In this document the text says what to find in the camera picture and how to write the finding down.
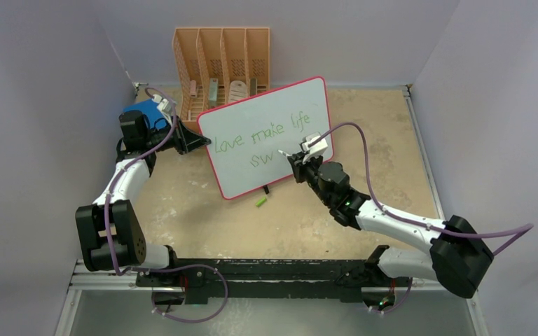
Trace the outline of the green whiteboard marker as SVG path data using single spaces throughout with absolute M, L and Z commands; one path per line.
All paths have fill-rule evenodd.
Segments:
M 286 157 L 286 158 L 291 158 L 291 157 L 293 156 L 292 154 L 287 153 L 287 152 L 285 152 L 285 151 L 283 151 L 283 150 L 277 150 L 277 152 L 278 152 L 279 154 L 283 155 L 283 156 Z

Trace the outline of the green marker cap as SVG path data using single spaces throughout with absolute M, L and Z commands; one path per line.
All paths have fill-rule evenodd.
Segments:
M 262 206 L 264 203 L 266 203 L 268 200 L 267 197 L 263 197 L 262 199 L 260 199 L 257 203 L 256 203 L 256 207 L 260 207 Z

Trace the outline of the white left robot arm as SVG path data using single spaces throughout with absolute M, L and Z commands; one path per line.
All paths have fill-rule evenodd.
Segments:
M 92 204 L 80 206 L 75 213 L 83 261 L 91 272 L 125 267 L 153 270 L 163 286 L 173 286 L 181 276 L 174 251 L 146 241 L 132 203 L 150 179 L 158 152 L 175 149 L 183 155 L 210 145 L 211 140 L 181 120 L 153 128 L 138 110 L 122 113 L 119 122 L 123 136 L 116 147 L 113 178 Z

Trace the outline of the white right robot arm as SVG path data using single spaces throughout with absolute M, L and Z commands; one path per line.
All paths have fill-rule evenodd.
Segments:
M 386 210 L 350 185 L 341 163 L 304 157 L 304 152 L 287 156 L 294 179 L 312 189 L 337 223 L 414 247 L 413 251 L 377 248 L 365 266 L 366 278 L 372 284 L 414 277 L 437 281 L 461 298 L 474 296 L 494 255 L 469 221 L 460 216 L 441 220 Z

